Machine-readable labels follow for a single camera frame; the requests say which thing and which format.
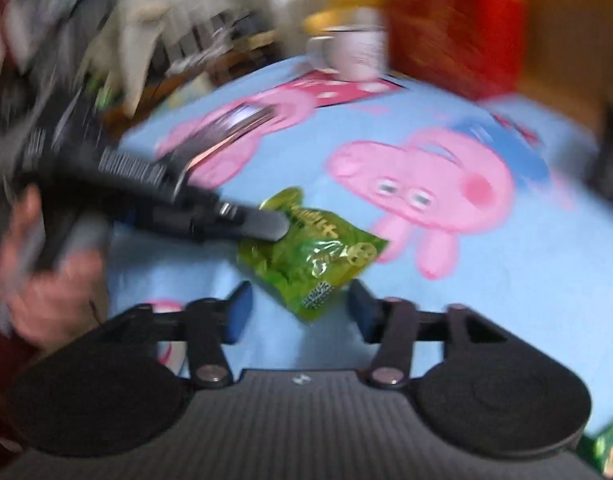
brown wall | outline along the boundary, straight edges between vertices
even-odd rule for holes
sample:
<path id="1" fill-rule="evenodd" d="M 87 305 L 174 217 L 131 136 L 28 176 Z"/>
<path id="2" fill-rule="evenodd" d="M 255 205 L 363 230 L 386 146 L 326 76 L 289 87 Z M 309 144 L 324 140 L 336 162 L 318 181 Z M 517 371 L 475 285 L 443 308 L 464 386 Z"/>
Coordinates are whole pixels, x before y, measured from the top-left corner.
<path id="1" fill-rule="evenodd" d="M 613 0 L 528 0 L 520 89 L 594 129 L 613 92 Z"/>

white logo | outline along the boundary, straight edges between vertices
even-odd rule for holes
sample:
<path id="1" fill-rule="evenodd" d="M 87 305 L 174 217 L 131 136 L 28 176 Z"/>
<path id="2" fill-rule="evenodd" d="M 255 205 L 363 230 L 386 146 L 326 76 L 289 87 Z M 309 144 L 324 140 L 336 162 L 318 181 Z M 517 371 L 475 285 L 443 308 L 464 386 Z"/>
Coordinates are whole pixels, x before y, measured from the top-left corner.
<path id="1" fill-rule="evenodd" d="M 296 383 L 298 386 L 304 386 L 305 384 L 309 384 L 311 382 L 311 377 L 306 374 L 302 374 L 296 377 L 293 377 L 292 381 Z"/>

cartoon pig eye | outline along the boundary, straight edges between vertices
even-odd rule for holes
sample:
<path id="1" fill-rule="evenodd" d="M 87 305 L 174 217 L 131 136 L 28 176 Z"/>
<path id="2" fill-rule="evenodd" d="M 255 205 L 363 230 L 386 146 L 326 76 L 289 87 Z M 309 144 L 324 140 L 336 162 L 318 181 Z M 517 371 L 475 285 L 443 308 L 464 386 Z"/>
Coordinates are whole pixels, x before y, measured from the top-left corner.
<path id="1" fill-rule="evenodd" d="M 432 202 L 432 195 L 422 189 L 415 189 L 409 193 L 409 203 L 419 211 L 424 211 Z"/>
<path id="2" fill-rule="evenodd" d="M 400 189 L 400 185 L 389 178 L 384 178 L 378 181 L 378 194 L 384 196 L 392 196 Z"/>

blue tablecloth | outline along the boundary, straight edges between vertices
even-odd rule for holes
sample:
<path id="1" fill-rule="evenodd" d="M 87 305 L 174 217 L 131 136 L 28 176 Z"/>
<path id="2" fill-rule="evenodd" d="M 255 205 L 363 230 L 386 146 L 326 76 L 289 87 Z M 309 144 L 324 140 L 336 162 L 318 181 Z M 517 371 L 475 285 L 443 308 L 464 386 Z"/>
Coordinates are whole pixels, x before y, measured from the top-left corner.
<path id="1" fill-rule="evenodd" d="M 285 84 L 301 67 L 301 60 L 287 60 L 241 78 L 150 120 L 123 145 L 154 156 L 176 126 Z M 595 152 L 592 136 L 519 96 L 478 106 L 426 84 L 398 83 L 405 88 L 384 94 L 366 88 L 375 97 L 325 106 L 322 99 L 335 99 L 338 89 L 326 83 L 331 91 L 317 95 L 312 113 L 260 138 L 250 159 L 240 158 L 237 171 L 222 176 L 222 194 L 255 204 L 301 186 L 306 206 L 366 230 L 394 232 L 386 261 L 362 275 L 377 296 L 408 298 L 432 311 L 467 304 L 516 333 L 586 381 L 593 396 L 587 429 L 598 431 L 613 418 L 613 209 L 579 181 Z M 488 110 L 526 130 L 495 121 Z M 452 169 L 435 167 L 440 158 Z M 388 181 L 391 188 L 380 189 L 391 193 L 395 181 L 399 202 L 371 195 L 378 189 L 370 189 L 373 178 L 378 187 Z M 119 228 L 110 258 L 111 311 L 157 299 L 225 297 L 248 276 L 235 253 L 226 242 L 197 246 Z M 359 368 L 375 351 L 362 343 L 342 300 L 306 326 L 258 287 L 242 340 L 225 348 L 236 374 Z M 439 344 L 419 344 L 411 373 L 439 361 Z"/>

human hand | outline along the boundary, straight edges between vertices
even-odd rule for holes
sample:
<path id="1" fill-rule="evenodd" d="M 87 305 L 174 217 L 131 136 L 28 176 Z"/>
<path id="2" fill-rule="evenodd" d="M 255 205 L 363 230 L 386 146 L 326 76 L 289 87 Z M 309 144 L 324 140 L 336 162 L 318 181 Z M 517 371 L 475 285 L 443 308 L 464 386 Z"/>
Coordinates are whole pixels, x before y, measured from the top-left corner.
<path id="1" fill-rule="evenodd" d="M 19 336 L 42 349 L 69 343 L 94 325 L 90 300 L 102 279 L 99 251 L 69 256 L 59 270 L 38 272 L 12 284 L 29 232 L 42 214 L 37 187 L 30 186 L 13 207 L 9 231 L 0 244 L 0 301 L 7 304 Z"/>

